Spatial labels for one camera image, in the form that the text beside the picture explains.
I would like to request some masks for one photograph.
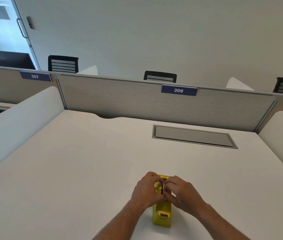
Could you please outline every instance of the computer monitor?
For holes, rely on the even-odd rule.
[[[0,67],[33,69],[35,66],[28,53],[0,51]]]

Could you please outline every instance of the number sign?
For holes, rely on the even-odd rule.
[[[188,95],[188,96],[196,96],[197,90],[198,90],[198,88],[192,88],[192,87],[162,85],[161,92],[172,93],[172,94],[180,94],[180,95]]]
[[[38,80],[45,82],[52,81],[52,78],[50,77],[49,73],[20,72],[20,75],[23,79]]]

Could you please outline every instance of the desk surface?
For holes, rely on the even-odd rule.
[[[229,133],[239,149],[152,138],[153,125]],[[283,239],[283,164],[256,133],[65,110],[0,164],[0,239],[91,239],[147,172],[178,175],[252,239]],[[173,207],[133,239],[211,239]]]

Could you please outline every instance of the hand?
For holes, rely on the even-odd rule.
[[[165,200],[163,194],[155,191],[155,183],[164,185],[164,180],[154,172],[148,172],[137,185],[131,196],[131,201],[137,203],[143,210]]]
[[[198,218],[207,204],[194,186],[178,176],[169,177],[165,181],[164,197],[177,208]]]

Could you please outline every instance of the yellow tape dispenser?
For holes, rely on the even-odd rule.
[[[164,182],[169,176],[159,175]],[[155,190],[159,194],[163,194],[164,186],[160,182],[156,182]],[[170,228],[172,225],[172,204],[169,201],[159,202],[153,206],[153,224]]]

